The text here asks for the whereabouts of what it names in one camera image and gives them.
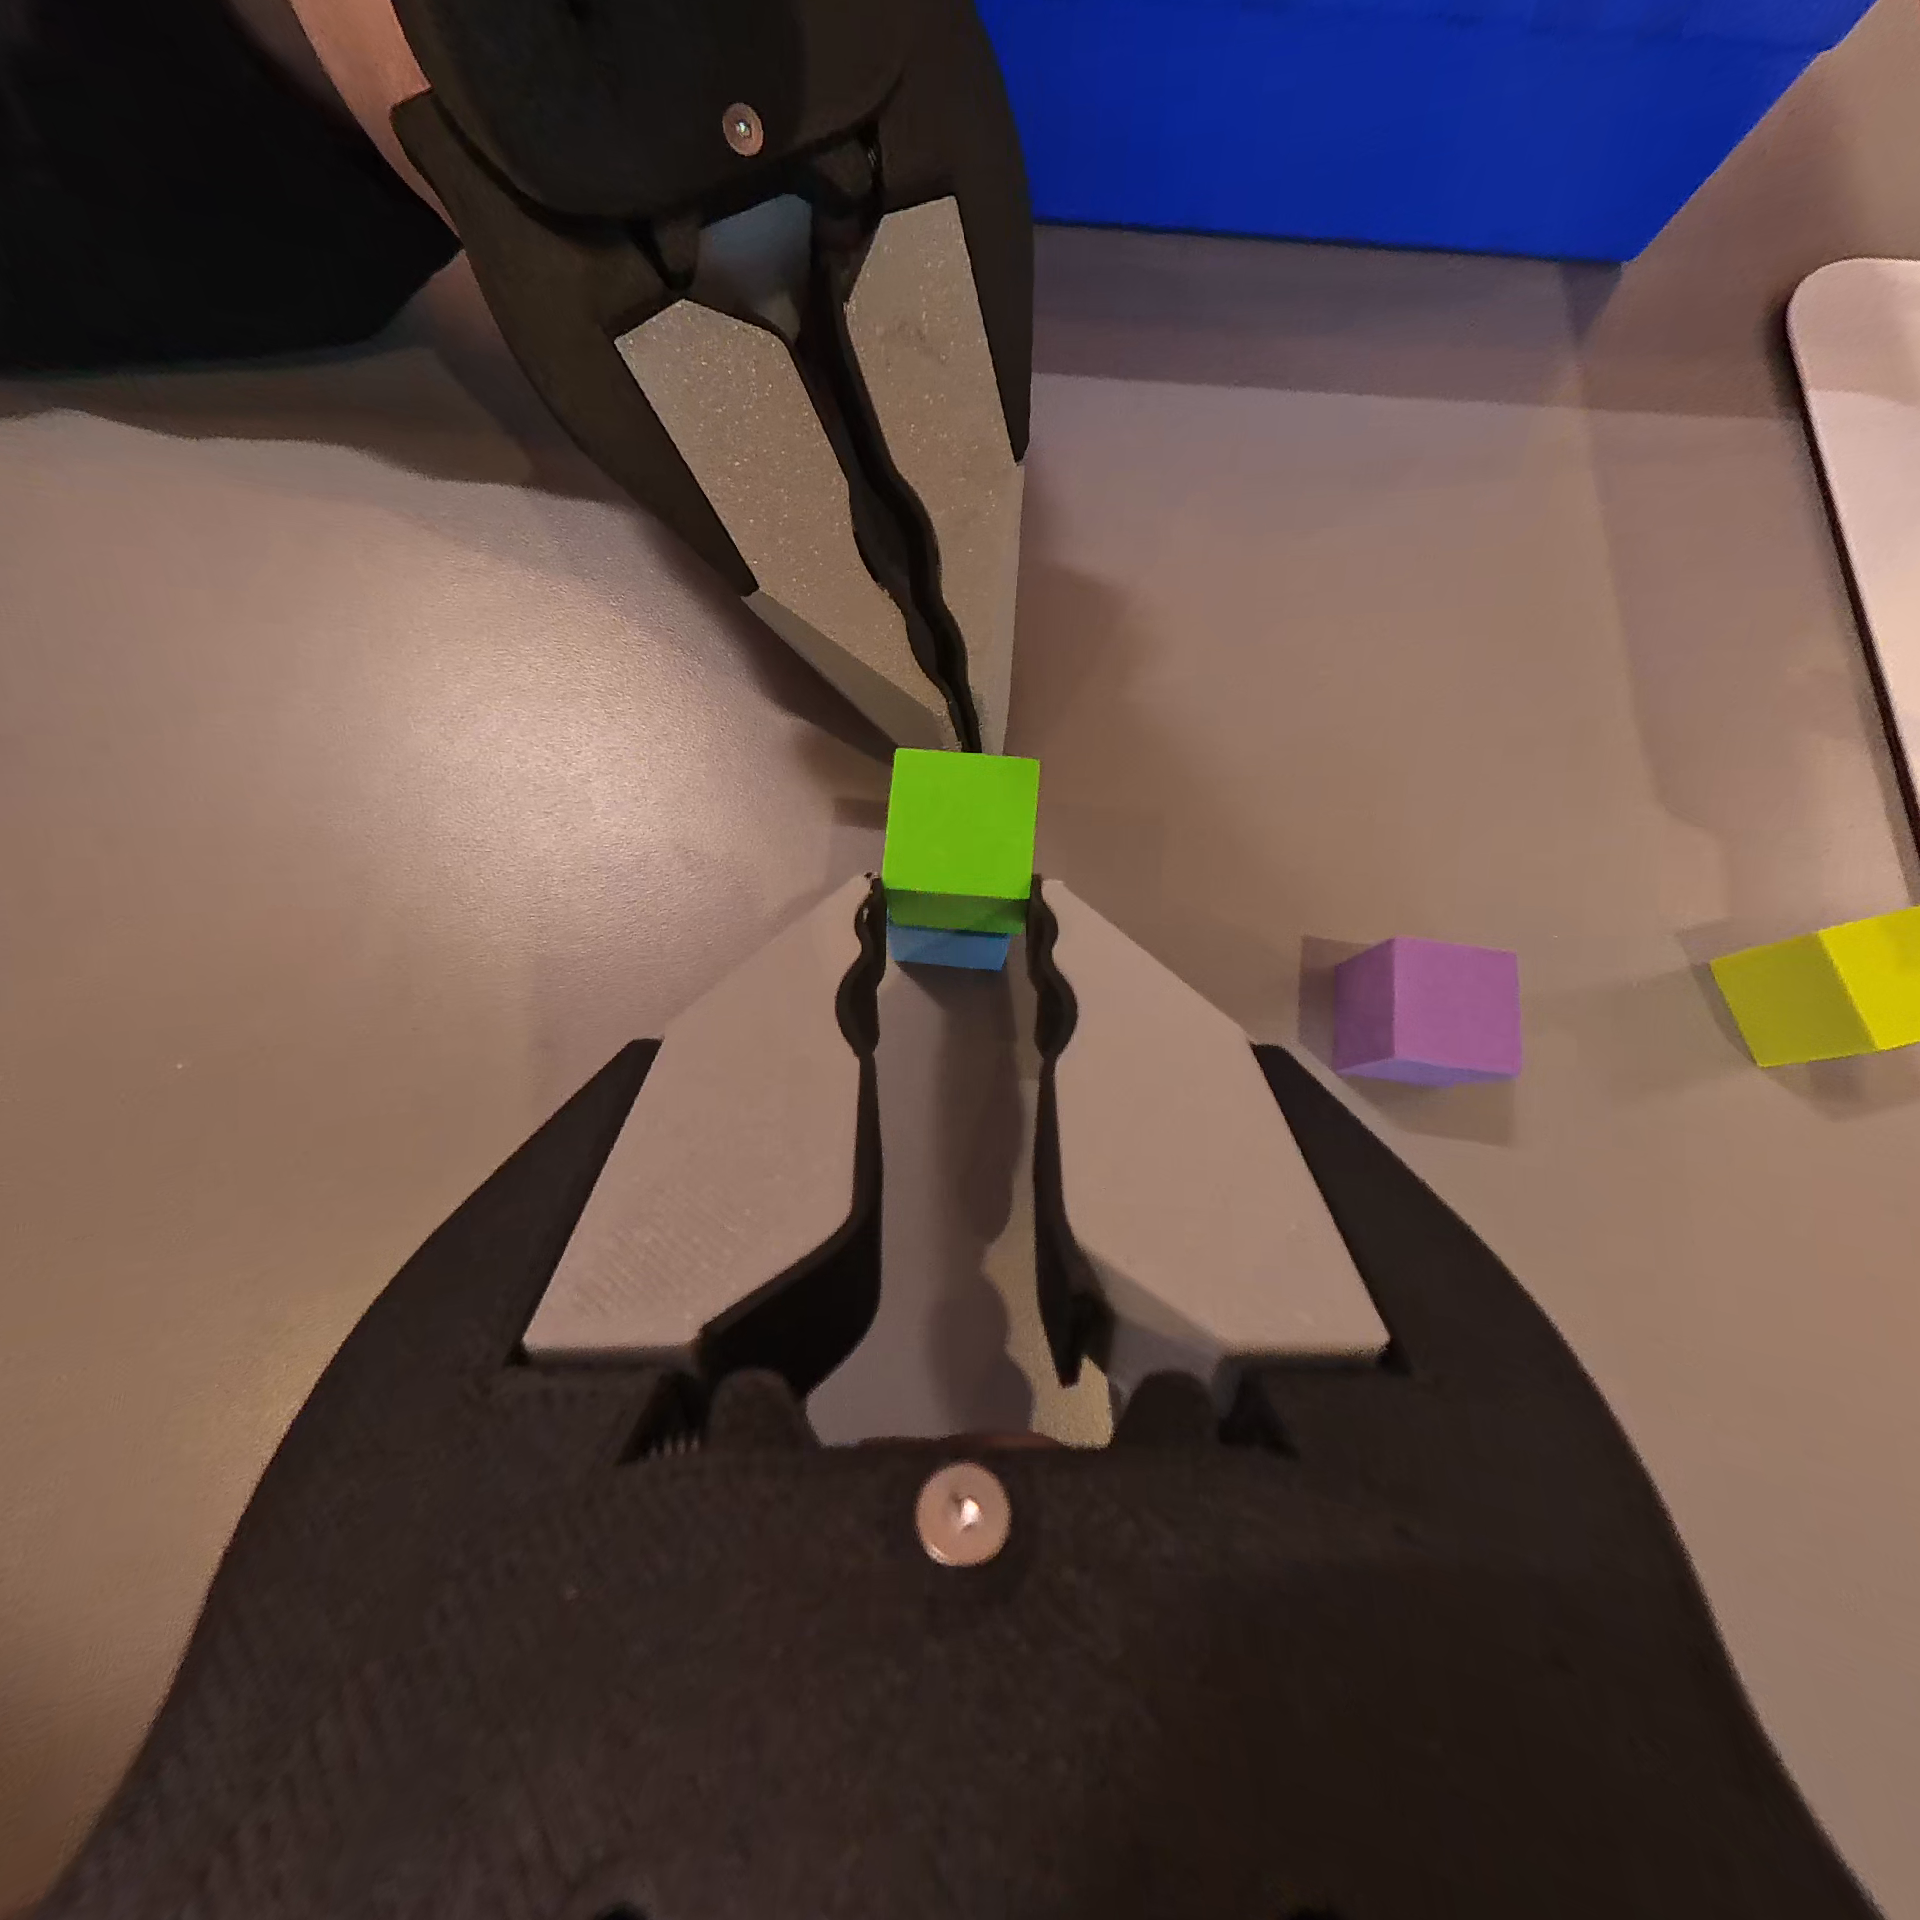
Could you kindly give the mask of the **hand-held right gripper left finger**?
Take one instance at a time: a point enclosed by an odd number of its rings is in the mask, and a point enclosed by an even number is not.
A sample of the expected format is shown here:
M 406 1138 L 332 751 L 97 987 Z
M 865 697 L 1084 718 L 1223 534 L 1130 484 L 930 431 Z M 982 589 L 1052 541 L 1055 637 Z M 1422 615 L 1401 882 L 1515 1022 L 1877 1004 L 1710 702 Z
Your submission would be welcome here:
M 668 1029 L 523 1350 L 804 1396 L 881 1300 L 883 898 L 844 882 Z

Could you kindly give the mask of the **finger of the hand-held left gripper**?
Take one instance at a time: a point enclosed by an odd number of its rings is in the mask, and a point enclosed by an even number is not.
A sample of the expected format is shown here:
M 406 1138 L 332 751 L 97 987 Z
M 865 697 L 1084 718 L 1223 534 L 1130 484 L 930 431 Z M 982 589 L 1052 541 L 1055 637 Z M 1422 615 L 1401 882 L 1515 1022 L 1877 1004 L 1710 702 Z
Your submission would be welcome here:
M 786 341 L 675 301 L 614 350 L 747 565 L 750 611 L 898 747 L 955 750 L 946 700 L 860 553 L 847 478 Z
M 929 517 L 945 607 L 964 642 L 980 747 L 1002 754 L 1025 469 L 1002 412 L 955 196 L 881 220 L 845 317 L 883 444 Z

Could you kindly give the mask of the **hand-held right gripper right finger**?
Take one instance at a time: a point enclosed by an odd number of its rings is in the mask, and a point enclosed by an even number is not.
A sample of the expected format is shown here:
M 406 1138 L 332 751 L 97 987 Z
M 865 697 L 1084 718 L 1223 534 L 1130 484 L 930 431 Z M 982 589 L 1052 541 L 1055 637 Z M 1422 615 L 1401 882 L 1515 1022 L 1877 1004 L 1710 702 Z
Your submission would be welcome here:
M 1030 893 L 1038 1295 L 1058 1379 L 1371 1363 L 1388 1330 L 1241 1027 L 1055 877 Z

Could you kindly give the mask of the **purple foam cube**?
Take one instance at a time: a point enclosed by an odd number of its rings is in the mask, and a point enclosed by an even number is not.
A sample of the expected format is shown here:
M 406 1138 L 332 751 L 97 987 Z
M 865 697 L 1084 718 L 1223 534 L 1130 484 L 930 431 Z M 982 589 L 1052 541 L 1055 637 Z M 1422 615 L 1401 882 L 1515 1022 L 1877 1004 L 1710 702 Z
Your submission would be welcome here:
M 1519 1077 L 1519 958 L 1394 937 L 1332 970 L 1332 1070 L 1412 1089 Z

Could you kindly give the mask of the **green foam cube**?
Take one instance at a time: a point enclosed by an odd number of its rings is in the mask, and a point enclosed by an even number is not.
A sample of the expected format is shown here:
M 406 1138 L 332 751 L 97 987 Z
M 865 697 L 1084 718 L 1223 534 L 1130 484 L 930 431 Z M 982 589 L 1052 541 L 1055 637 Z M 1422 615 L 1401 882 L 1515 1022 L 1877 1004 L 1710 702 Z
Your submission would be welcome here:
M 1019 932 L 1036 873 L 1038 815 L 1038 758 L 895 750 L 881 862 L 890 921 Z

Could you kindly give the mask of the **yellow foam cube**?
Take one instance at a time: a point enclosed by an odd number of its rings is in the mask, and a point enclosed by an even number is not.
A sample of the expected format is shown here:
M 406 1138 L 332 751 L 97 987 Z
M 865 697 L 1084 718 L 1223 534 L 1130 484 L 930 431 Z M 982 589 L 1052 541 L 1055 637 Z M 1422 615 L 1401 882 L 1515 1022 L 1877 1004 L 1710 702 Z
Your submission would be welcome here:
M 1917 1043 L 1917 908 L 1731 951 L 1713 978 L 1761 1068 Z

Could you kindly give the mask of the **person's left forearm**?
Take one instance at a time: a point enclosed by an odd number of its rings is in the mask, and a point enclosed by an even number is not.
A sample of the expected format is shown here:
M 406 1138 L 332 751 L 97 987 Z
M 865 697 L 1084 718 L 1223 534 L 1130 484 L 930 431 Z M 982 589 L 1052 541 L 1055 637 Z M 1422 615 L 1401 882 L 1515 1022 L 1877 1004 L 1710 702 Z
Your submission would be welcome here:
M 4 4 L 6 378 L 343 350 L 457 250 L 229 4 Z

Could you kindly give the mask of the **blue plastic bin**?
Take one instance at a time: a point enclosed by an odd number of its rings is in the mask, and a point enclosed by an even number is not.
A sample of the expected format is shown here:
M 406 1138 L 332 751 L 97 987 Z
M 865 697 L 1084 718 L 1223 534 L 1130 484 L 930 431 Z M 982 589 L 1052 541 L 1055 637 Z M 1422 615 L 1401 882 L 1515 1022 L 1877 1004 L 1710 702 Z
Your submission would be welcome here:
M 1625 263 L 1868 2 L 985 2 L 1039 221 Z

